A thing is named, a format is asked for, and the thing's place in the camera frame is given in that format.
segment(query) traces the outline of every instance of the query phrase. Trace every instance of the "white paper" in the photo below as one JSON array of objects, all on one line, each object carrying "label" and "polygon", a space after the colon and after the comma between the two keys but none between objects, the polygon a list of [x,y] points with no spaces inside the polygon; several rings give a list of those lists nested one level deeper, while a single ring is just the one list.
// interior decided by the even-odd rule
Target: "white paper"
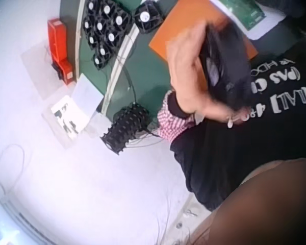
[{"label": "white paper", "polygon": [[100,93],[84,74],[81,74],[80,78],[77,80],[71,98],[79,109],[88,117],[88,120],[90,120],[97,106],[103,99],[103,94]]},{"label": "white paper", "polygon": [[71,97],[64,96],[51,112],[69,138],[75,139],[85,129],[102,99],[103,95],[81,74]]}]

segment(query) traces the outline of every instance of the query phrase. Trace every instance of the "white floor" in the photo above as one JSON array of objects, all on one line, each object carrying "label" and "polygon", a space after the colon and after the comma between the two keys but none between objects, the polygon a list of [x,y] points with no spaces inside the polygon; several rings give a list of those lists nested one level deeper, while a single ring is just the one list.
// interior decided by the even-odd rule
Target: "white floor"
[{"label": "white floor", "polygon": [[[59,144],[41,116],[53,98],[41,99],[20,57],[47,39],[47,18],[59,12],[50,2],[0,0],[0,154],[20,144],[27,165],[13,191],[66,244],[154,244],[168,204],[171,223],[188,197],[181,168],[167,142],[120,156],[87,134],[67,150]],[[53,96],[67,92],[63,86]],[[99,121],[97,130],[104,132],[109,122]],[[9,149],[0,164],[7,189],[20,168],[20,151]]]}]

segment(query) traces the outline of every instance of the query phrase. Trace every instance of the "brown object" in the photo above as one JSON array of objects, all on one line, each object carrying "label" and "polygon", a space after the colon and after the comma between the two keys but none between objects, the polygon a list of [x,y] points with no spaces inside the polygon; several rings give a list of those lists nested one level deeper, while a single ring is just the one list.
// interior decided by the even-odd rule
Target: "brown object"
[{"label": "brown object", "polygon": [[[179,0],[154,35],[149,47],[167,60],[166,43],[182,30],[204,19],[213,23],[218,29],[222,29],[229,21],[228,17],[209,0]],[[252,59],[258,52],[246,37],[245,43],[247,55]]]}]

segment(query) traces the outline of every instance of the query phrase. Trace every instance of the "white fan hub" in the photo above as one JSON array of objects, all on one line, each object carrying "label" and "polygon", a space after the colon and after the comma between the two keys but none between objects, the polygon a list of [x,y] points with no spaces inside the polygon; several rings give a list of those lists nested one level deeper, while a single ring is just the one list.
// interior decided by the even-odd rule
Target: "white fan hub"
[{"label": "white fan hub", "polygon": [[97,29],[99,30],[99,31],[102,31],[102,29],[103,29],[103,26],[102,26],[102,24],[99,22],[99,23],[97,23]]},{"label": "white fan hub", "polygon": [[143,11],[143,12],[140,14],[139,17],[140,17],[140,19],[141,19],[142,22],[148,22],[149,19],[150,19],[150,15],[149,15],[149,13],[146,12],[146,11]]},{"label": "white fan hub", "polygon": [[103,11],[106,13],[106,14],[109,14],[110,13],[110,7],[109,5],[106,5],[103,9]]},{"label": "white fan hub", "polygon": [[105,55],[106,54],[106,51],[104,50],[104,48],[100,49],[100,53],[101,53],[101,55]]},{"label": "white fan hub", "polygon": [[117,16],[116,23],[117,23],[118,26],[122,24],[122,17],[121,16]]},{"label": "white fan hub", "polygon": [[110,33],[110,34],[108,35],[108,38],[109,38],[109,40],[110,40],[111,42],[114,41],[114,35],[113,35],[112,33]]}]

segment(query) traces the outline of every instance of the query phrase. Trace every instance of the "plaid shirt cuff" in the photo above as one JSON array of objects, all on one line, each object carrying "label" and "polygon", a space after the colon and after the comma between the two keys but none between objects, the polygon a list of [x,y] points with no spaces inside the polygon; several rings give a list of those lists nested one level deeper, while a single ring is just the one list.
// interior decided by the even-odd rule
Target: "plaid shirt cuff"
[{"label": "plaid shirt cuff", "polygon": [[158,128],[158,135],[170,142],[173,142],[185,130],[195,126],[194,115],[189,115],[187,118],[180,118],[171,113],[168,105],[168,98],[172,95],[172,91],[168,91],[164,97],[163,105],[158,113],[158,121],[160,127]]}]

